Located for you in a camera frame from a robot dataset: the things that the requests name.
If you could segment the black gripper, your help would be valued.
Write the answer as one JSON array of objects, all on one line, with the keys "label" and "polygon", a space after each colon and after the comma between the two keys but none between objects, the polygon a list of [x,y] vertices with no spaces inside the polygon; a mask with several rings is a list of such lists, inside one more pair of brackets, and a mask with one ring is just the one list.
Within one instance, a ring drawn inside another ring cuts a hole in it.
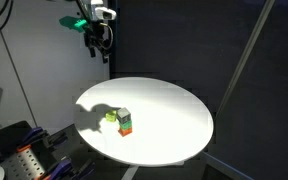
[{"label": "black gripper", "polygon": [[87,47],[89,47],[90,56],[92,58],[96,57],[95,48],[102,48],[102,60],[103,64],[108,63],[110,50],[107,50],[111,47],[111,40],[105,39],[104,28],[109,26],[103,21],[90,22],[89,24],[83,27],[84,30],[84,42]]}]

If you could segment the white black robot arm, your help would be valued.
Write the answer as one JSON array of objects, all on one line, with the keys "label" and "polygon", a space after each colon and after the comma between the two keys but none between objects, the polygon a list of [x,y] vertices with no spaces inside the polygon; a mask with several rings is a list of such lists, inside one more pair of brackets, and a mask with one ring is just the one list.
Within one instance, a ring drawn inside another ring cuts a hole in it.
[{"label": "white black robot arm", "polygon": [[75,2],[81,12],[81,18],[86,21],[82,26],[85,46],[89,49],[91,57],[95,57],[95,50],[98,50],[103,63],[106,64],[111,54],[113,32],[103,17],[104,2],[103,0],[75,0]]}]

